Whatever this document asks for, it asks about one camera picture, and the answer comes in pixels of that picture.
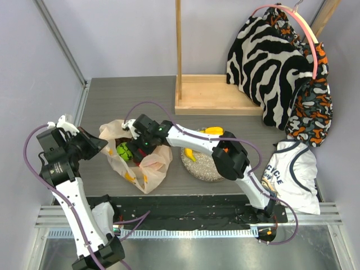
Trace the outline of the green fake fruit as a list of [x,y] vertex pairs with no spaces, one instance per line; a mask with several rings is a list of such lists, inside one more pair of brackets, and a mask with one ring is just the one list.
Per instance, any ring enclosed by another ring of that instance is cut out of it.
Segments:
[[117,154],[125,161],[131,161],[133,159],[133,155],[131,150],[127,147],[126,142],[122,142],[116,147]]

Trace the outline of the yellow fake banana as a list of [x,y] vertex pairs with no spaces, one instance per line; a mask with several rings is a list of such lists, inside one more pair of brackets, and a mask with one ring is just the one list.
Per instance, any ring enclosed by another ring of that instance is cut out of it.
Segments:
[[196,162],[196,158],[194,157],[193,150],[190,148],[184,149],[184,154],[188,157],[191,161]]

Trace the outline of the yellow fake bell pepper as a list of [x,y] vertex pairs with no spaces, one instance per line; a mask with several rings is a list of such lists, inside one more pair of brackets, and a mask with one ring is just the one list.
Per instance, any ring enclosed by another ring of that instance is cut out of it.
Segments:
[[222,127],[208,127],[204,130],[205,134],[222,135],[224,130]]

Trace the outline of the dark fake grapes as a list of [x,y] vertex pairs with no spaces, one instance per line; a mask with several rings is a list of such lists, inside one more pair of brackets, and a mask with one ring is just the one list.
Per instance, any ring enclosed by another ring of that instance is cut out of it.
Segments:
[[127,138],[127,137],[121,137],[121,138],[116,138],[115,139],[115,144],[116,145],[119,145],[121,143],[127,143],[127,142],[130,142],[132,139],[131,138]]

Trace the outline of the red fake dragon fruit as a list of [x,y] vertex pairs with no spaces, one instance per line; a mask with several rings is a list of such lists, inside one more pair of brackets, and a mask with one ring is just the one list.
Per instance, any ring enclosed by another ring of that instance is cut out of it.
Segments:
[[141,161],[147,156],[145,152],[143,152],[141,149],[138,149],[136,154],[133,155],[133,162],[136,164],[136,166],[139,166]]

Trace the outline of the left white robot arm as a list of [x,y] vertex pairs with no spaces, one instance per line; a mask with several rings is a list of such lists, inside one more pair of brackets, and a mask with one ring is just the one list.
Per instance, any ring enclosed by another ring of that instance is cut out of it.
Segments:
[[75,240],[78,258],[72,268],[106,269],[123,260],[123,246],[113,231],[119,209],[109,195],[88,203],[79,173],[79,161],[93,158],[107,141],[82,128],[57,126],[37,135],[37,140],[43,149],[40,177],[51,186]]

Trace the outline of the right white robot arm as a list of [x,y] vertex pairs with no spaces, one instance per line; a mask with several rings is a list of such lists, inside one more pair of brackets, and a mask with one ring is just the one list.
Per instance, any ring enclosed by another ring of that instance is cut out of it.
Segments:
[[135,161],[142,161],[144,154],[153,153],[158,146],[195,150],[210,156],[223,178],[237,183],[254,208],[258,221],[267,222],[274,216],[275,193],[261,185],[253,173],[248,152],[233,133],[205,134],[168,120],[158,123],[145,114],[124,121],[121,127],[132,135],[127,148]]

